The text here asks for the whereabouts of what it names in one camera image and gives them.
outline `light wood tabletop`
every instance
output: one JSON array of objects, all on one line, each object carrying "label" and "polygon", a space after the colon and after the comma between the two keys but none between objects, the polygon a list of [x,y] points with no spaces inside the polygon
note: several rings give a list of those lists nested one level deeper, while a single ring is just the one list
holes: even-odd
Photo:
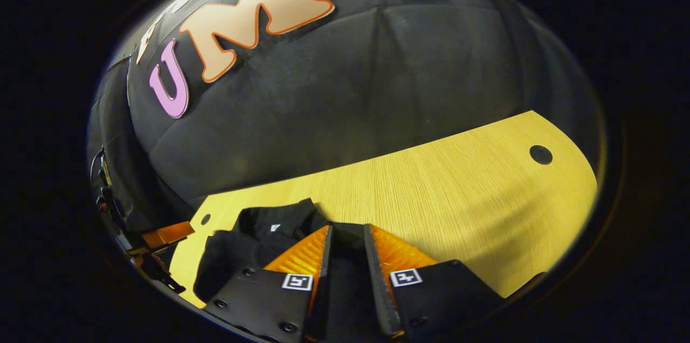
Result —
[{"label": "light wood tabletop", "polygon": [[[550,164],[532,146],[553,154]],[[507,297],[567,252],[589,218],[597,181],[589,162],[535,112],[339,168],[211,195],[177,245],[172,277],[192,287],[207,237],[231,230],[239,212],[304,198],[328,220],[372,223],[433,259],[459,259]],[[202,218],[210,219],[201,225]]]}]

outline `fisheye lens view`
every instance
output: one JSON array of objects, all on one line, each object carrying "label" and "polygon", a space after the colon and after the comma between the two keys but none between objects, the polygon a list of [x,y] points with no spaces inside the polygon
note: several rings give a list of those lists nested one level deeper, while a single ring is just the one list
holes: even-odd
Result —
[{"label": "fisheye lens view", "polygon": [[517,0],[161,0],[88,122],[109,242],[246,341],[420,342],[592,226],[599,94]]}]

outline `black circular hole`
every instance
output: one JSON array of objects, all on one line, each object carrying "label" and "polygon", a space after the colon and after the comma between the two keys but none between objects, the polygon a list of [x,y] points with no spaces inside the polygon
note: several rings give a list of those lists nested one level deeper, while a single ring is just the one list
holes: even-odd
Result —
[{"label": "black circular hole", "polygon": [[298,327],[295,326],[295,324],[282,323],[280,324],[280,329],[285,331],[286,333],[293,333],[298,330]]},{"label": "black circular hole", "polygon": [[532,156],[534,161],[537,161],[540,164],[550,164],[554,160],[554,156],[551,154],[549,149],[539,145],[530,147],[529,155]]},{"label": "black circular hole", "polygon": [[426,324],[426,318],[410,319],[410,326],[412,326],[412,327],[421,327],[424,324]]}]

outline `pink letter u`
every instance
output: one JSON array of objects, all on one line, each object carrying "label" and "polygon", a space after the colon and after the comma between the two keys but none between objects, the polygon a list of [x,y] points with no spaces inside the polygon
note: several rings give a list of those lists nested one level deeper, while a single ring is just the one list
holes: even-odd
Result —
[{"label": "pink letter u", "polygon": [[187,80],[185,80],[182,74],[182,70],[180,70],[180,65],[177,63],[177,58],[173,51],[174,47],[175,39],[172,39],[168,45],[165,46],[163,53],[161,53],[161,61],[165,63],[170,70],[170,75],[175,83],[175,90],[177,92],[175,97],[171,98],[165,90],[165,87],[163,87],[158,64],[153,68],[148,84],[153,88],[153,92],[156,93],[158,102],[161,103],[165,112],[174,119],[179,119],[184,112],[187,111],[187,106],[189,105],[189,87],[187,86]]}]

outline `screw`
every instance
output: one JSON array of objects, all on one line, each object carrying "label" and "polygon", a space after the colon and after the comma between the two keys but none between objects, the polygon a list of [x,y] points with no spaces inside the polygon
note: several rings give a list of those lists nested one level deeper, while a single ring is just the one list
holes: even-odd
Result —
[{"label": "screw", "polygon": [[280,329],[285,331],[286,333],[293,333],[293,332],[298,330],[298,328],[295,326],[295,324],[290,324],[290,323],[280,324]]},{"label": "screw", "polygon": [[412,327],[421,327],[424,324],[426,324],[426,318],[410,319],[410,326],[412,326]]}]

